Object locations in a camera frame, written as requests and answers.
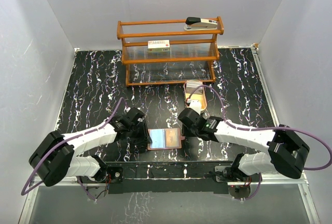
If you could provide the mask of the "pink leather card holder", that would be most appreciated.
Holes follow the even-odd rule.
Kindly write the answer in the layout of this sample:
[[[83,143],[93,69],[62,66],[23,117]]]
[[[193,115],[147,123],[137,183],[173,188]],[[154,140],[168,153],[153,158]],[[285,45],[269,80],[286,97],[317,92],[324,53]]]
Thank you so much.
[[[185,139],[179,128],[149,129],[148,131],[151,138],[151,143],[147,145],[148,150],[181,149],[182,141]]]

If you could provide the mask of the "tan oval plastic tray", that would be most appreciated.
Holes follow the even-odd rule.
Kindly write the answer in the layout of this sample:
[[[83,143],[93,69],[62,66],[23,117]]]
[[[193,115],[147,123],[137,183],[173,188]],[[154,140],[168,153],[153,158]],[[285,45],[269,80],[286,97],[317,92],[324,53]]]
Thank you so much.
[[[205,89],[204,87],[200,87],[198,89],[195,89],[194,92],[192,93],[185,93],[185,103],[186,103],[186,107],[187,107],[187,100],[191,99],[191,100],[199,100],[201,102],[202,105],[202,110],[201,110],[201,114],[205,111],[206,107],[207,107],[207,102],[206,102],[206,96],[205,96]]]

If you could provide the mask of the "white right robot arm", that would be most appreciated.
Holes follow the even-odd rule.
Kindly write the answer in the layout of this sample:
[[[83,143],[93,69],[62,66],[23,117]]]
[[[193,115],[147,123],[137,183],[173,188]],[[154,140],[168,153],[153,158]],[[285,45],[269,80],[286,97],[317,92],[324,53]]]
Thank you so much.
[[[207,119],[195,110],[185,108],[178,116],[185,132],[204,141],[232,143],[255,149],[255,154],[238,154],[230,167],[216,172],[225,180],[242,181],[258,173],[278,172],[291,179],[299,179],[310,148],[294,132],[278,130],[260,131],[257,128],[233,124],[221,117]]]

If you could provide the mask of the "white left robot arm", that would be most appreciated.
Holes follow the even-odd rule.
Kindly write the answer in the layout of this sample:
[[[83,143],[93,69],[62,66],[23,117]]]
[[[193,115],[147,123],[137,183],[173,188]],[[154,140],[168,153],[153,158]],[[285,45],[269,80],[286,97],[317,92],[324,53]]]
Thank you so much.
[[[151,143],[145,115],[138,108],[76,133],[50,132],[29,158],[29,164],[47,187],[73,176],[101,182],[107,177],[108,166],[97,155],[83,157],[82,153],[119,139],[137,146]]]

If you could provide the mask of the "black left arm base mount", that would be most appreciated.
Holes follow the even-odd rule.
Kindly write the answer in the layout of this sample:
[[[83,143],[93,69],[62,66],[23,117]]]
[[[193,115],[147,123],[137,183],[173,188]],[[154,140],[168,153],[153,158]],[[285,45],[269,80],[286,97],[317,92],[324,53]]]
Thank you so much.
[[[109,166],[106,170],[106,185],[120,184],[123,182],[123,168],[119,166]]]

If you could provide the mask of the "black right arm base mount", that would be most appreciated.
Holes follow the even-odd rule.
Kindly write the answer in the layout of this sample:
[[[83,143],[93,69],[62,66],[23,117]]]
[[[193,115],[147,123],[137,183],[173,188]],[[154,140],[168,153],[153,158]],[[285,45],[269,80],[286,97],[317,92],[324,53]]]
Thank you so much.
[[[212,178],[216,182],[236,182],[243,181],[244,176],[238,169],[231,166],[215,166],[204,175],[205,178]]]

